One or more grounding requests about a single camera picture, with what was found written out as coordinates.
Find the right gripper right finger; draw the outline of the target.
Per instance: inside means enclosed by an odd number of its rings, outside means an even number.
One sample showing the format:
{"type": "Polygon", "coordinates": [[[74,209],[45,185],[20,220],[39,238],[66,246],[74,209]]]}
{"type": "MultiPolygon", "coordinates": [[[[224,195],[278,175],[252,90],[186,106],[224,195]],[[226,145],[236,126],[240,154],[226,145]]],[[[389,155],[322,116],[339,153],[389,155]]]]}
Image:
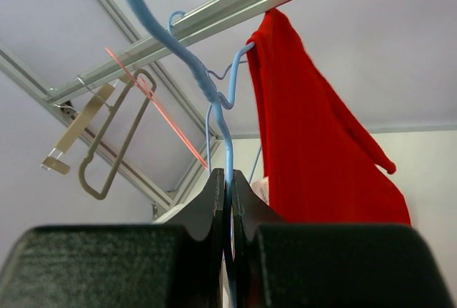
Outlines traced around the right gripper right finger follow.
{"type": "Polygon", "coordinates": [[[421,235],[398,224],[290,224],[232,183],[238,307],[449,307],[421,235]]]}

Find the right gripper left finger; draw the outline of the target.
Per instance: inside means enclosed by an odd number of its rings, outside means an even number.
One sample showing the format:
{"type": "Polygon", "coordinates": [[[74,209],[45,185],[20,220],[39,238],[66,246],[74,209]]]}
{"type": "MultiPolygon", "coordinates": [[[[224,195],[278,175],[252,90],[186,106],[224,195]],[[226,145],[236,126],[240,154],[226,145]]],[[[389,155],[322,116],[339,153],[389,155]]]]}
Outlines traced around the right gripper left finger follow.
{"type": "Polygon", "coordinates": [[[220,307],[224,172],[162,224],[42,226],[1,271],[3,307],[220,307]]]}

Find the red t shirt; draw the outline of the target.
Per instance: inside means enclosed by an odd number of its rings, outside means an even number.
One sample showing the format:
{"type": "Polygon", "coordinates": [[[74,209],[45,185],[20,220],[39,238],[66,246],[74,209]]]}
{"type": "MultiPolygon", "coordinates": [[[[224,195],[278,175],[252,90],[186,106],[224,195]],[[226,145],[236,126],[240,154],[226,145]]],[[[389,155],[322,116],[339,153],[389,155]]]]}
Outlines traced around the red t shirt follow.
{"type": "Polygon", "coordinates": [[[270,207],[292,223],[409,225],[396,165],[314,66],[288,18],[266,12],[247,53],[270,207]]]}

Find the pink wire hanger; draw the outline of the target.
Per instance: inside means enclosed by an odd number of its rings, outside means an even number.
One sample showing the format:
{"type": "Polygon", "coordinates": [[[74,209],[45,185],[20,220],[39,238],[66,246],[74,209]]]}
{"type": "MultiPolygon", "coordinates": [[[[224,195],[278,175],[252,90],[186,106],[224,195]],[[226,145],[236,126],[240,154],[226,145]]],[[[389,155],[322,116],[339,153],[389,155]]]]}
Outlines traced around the pink wire hanger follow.
{"type": "Polygon", "coordinates": [[[168,125],[173,129],[175,134],[179,137],[179,139],[186,145],[188,150],[195,156],[195,158],[200,162],[204,169],[208,170],[209,166],[206,160],[200,155],[200,153],[196,150],[193,144],[189,141],[187,136],[182,132],[179,128],[178,124],[172,119],[171,115],[167,112],[164,105],[160,102],[157,95],[154,93],[152,89],[152,85],[148,84],[145,80],[146,75],[133,75],[125,65],[122,64],[121,60],[115,55],[112,50],[108,47],[105,48],[108,55],[120,66],[120,68],[125,72],[127,77],[132,80],[136,87],[144,94],[144,96],[153,103],[156,109],[159,111],[160,115],[165,119],[168,125]]]}

